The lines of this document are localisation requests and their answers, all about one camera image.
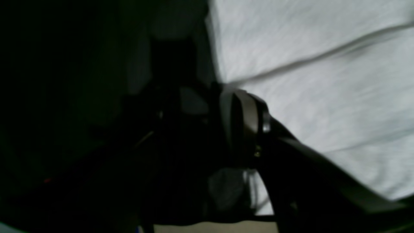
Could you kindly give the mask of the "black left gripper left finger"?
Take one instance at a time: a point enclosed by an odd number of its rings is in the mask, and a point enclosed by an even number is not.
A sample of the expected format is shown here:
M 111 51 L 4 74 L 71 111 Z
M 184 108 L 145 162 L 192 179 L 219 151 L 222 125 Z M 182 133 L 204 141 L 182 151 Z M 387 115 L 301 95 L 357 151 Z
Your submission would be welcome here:
M 181 88 L 202 84 L 1 89 L 1 223 L 25 233 L 120 233 L 180 160 Z

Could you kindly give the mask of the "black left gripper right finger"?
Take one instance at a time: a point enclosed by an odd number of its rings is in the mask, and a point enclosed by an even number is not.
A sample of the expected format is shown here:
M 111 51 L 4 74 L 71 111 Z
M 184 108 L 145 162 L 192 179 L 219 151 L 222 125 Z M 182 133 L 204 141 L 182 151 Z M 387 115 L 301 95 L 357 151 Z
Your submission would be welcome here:
M 280 233 L 412 233 L 413 202 L 389 201 L 300 142 L 244 90 L 220 93 L 231 164 L 258 171 Z

